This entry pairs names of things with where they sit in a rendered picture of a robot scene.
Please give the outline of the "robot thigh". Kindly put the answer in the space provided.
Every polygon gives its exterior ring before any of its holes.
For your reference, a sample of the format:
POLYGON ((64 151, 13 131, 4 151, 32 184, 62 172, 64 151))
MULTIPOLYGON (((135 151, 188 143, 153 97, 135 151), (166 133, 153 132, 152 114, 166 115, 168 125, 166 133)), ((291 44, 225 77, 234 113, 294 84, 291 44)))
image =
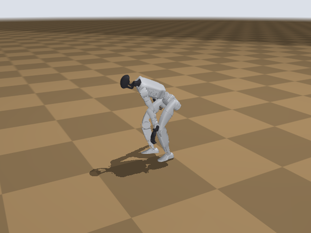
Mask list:
MULTIPOLYGON (((154 114, 156 114, 159 111, 160 107, 162 107, 162 108, 166 107, 166 105, 162 102, 162 99, 157 99, 152 104, 153 104, 153 107, 155 109, 154 114)), ((143 117, 143 120, 142 120, 142 127, 143 128, 145 128, 145 129, 150 128, 151 124, 150 124, 149 119, 150 119, 150 117, 149 117, 149 115, 147 114, 147 111, 146 111, 146 113, 145 113, 145 115, 143 117)))
POLYGON ((170 118, 173 116, 174 110, 179 110, 181 107, 181 104, 178 100, 176 99, 172 99, 164 108, 160 119, 159 119, 159 130, 157 131, 157 133, 160 135, 160 131, 165 128, 165 125, 168 123, 168 121, 170 120, 170 118))

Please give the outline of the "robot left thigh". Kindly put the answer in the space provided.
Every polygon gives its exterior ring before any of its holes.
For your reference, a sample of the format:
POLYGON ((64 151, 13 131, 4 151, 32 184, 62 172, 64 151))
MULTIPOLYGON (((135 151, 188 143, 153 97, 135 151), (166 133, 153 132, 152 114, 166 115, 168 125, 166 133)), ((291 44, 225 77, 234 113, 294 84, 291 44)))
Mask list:
POLYGON ((160 135, 160 131, 165 128, 165 125, 168 123, 168 121, 170 120, 170 118, 173 116, 174 110, 179 110, 181 107, 181 104, 178 100, 176 99, 172 99, 164 108, 160 119, 159 119, 159 130, 157 131, 157 133, 160 135))

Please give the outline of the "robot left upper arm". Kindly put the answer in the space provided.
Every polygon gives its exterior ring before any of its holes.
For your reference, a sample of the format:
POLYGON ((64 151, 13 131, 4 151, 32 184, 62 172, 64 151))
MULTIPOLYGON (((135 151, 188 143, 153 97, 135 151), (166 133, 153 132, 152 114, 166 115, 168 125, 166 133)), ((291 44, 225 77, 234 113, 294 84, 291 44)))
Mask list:
POLYGON ((148 109, 151 109, 154 112, 155 109, 149 97, 149 92, 145 87, 140 90, 140 95, 143 98, 145 104, 148 106, 148 109))

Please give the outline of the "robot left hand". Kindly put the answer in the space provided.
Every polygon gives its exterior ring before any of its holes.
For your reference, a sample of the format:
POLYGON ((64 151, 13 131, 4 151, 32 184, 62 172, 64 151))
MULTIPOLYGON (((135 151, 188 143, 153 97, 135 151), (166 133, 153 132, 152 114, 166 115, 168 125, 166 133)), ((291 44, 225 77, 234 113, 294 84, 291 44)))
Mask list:
POLYGON ((155 129, 153 129, 153 132, 151 134, 151 143, 155 144, 156 141, 155 141, 155 136, 156 136, 156 132, 158 131, 159 129, 159 126, 157 125, 155 129))

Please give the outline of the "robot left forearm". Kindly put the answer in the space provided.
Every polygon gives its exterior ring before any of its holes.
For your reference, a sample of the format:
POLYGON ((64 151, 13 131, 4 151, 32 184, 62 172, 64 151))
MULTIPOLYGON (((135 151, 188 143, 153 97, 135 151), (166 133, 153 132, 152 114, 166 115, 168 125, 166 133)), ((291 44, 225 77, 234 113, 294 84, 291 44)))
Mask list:
MULTIPOLYGON (((147 114, 149 115, 151 122, 152 122, 152 125, 153 125, 153 128, 155 129, 157 125, 159 126, 157 118, 156 118, 156 114, 154 114, 151 109, 147 110, 147 114)), ((159 126, 159 128, 160 128, 160 126, 159 126)))

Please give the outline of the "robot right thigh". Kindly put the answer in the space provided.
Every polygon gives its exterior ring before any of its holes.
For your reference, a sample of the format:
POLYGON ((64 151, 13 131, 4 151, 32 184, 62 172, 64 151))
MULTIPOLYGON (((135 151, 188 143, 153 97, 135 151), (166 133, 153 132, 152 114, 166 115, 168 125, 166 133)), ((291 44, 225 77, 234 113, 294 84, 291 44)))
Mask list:
MULTIPOLYGON (((154 114, 156 114, 159 111, 160 107, 162 107, 162 108, 166 107, 166 105, 162 102, 162 99, 157 99, 152 104, 153 104, 153 107, 155 109, 154 114)), ((145 115, 143 117, 143 120, 142 120, 142 127, 143 128, 145 128, 145 129, 150 128, 151 124, 150 124, 149 119, 150 119, 150 117, 149 117, 149 115, 147 114, 147 111, 146 111, 146 113, 145 113, 145 115)))

